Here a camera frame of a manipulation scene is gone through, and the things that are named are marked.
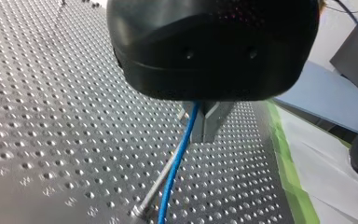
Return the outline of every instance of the green tape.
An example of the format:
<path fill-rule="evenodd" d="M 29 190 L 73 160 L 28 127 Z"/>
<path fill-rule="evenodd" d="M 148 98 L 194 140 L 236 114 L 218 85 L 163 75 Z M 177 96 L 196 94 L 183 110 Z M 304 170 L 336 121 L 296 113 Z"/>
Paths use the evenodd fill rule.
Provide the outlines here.
<path fill-rule="evenodd" d="M 315 208 L 310 201 L 310 196 L 301 188 L 300 180 L 297 175 L 296 167 L 293 164 L 290 148 L 281 125 L 281 118 L 275 104 L 267 102 L 271 116 L 269 129 L 271 132 L 272 143 L 287 201 L 292 211 L 295 223 L 320 223 Z"/>

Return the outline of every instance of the white surface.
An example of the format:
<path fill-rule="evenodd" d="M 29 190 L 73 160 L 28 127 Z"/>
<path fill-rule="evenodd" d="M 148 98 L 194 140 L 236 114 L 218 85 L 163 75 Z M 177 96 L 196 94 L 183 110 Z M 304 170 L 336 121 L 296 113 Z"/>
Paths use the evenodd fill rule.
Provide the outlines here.
<path fill-rule="evenodd" d="M 358 0 L 341 1 L 351 11 L 358 10 Z M 326 0 L 326 4 L 342 10 L 334 0 Z M 318 35 L 310 52 L 309 60 L 333 71 L 334 67 L 330 63 L 330 60 L 354 27 L 353 20 L 347 14 L 325 8 L 321 15 Z"/>
<path fill-rule="evenodd" d="M 358 174 L 350 166 L 348 149 L 306 121 L 280 108 L 278 113 L 302 189 L 321 223 L 356 223 Z"/>
<path fill-rule="evenodd" d="M 318 64 L 306 62 L 295 86 L 276 99 L 358 133 L 358 88 Z"/>

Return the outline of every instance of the metal rod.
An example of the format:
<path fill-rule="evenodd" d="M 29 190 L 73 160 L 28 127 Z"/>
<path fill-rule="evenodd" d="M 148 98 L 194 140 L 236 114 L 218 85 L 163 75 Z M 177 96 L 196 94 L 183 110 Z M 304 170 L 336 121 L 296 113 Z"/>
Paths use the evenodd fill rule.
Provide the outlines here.
<path fill-rule="evenodd" d="M 168 160 L 167 164 L 162 169 L 161 174 L 159 174 L 157 180 L 155 181 L 155 183 L 153 184 L 153 186 L 149 190 L 149 192 L 147 192 L 146 197 L 141 202 L 141 204 L 135 205 L 133 207 L 132 212 L 137 217 L 143 217 L 145 215 L 146 210 L 150 207 L 150 205 L 152 204 L 152 202 L 156 198 L 156 196 L 158 194 L 158 190 L 161 188 L 162 183 L 167 178 L 168 173 L 171 170 L 173 160 L 175 159 L 175 157 L 176 157 L 176 155 L 177 155 L 177 153 L 179 151 L 179 146 L 180 146 L 180 144 L 178 145 L 176 150 L 173 152 L 173 155 L 171 156 L 171 158 Z"/>

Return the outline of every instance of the perforated metal table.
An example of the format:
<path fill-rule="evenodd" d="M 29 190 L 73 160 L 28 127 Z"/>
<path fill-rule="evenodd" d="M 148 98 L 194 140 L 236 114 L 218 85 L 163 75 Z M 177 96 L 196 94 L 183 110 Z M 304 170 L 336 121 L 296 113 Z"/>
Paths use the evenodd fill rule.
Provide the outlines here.
<path fill-rule="evenodd" d="M 104 9 L 65 2 L 0 0 L 0 223 L 123 223 L 184 129 L 179 103 L 126 84 Z M 191 145 L 169 223 L 293 222 L 268 119 L 238 103 Z"/>

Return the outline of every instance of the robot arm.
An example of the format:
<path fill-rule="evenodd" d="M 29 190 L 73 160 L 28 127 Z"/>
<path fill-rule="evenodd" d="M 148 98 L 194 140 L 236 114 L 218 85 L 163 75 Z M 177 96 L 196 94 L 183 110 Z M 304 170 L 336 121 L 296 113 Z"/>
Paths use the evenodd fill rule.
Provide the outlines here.
<path fill-rule="evenodd" d="M 124 77 L 150 97 L 201 102 L 192 142 L 212 142 L 235 101 L 264 100 L 297 81 L 318 30 L 318 1 L 111 0 Z"/>

